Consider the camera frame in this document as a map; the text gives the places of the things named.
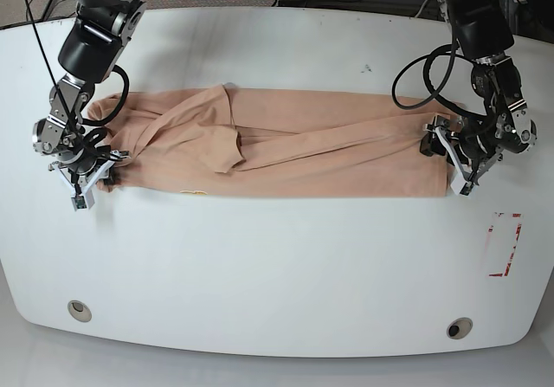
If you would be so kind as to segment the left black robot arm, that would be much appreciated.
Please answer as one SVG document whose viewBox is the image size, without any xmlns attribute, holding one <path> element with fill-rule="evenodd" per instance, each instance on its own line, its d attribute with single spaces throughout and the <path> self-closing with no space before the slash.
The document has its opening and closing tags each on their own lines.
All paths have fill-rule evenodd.
<svg viewBox="0 0 554 387">
<path fill-rule="evenodd" d="M 419 58 L 428 97 L 412 108 L 435 100 L 460 117 L 460 129 L 443 116 L 434 117 L 424 127 L 420 152 L 447 157 L 454 167 L 452 191 L 467 196 L 504 152 L 530 150 L 537 140 L 537 127 L 528 113 L 519 71 L 506 54 L 514 38 L 499 0 L 437 2 L 450 26 L 451 41 Z M 483 100 L 483 114 L 465 110 L 441 94 L 456 59 L 472 65 L 471 86 Z"/>
</svg>

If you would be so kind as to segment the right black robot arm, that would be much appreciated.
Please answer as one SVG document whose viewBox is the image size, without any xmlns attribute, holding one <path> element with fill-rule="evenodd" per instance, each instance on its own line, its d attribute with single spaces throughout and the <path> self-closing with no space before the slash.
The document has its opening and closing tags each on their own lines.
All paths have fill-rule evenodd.
<svg viewBox="0 0 554 387">
<path fill-rule="evenodd" d="M 76 0 L 74 26 L 58 54 L 64 76 L 53 83 L 48 117 L 35 123 L 33 147 L 53 156 L 52 167 L 72 191 L 79 209 L 90 206 L 91 189 L 111 176 L 127 152 L 104 144 L 106 125 L 120 112 L 129 93 L 129 78 L 117 64 L 146 10 L 145 0 Z M 111 74 L 123 81 L 116 107 L 102 119 L 82 115 L 95 88 Z"/>
</svg>

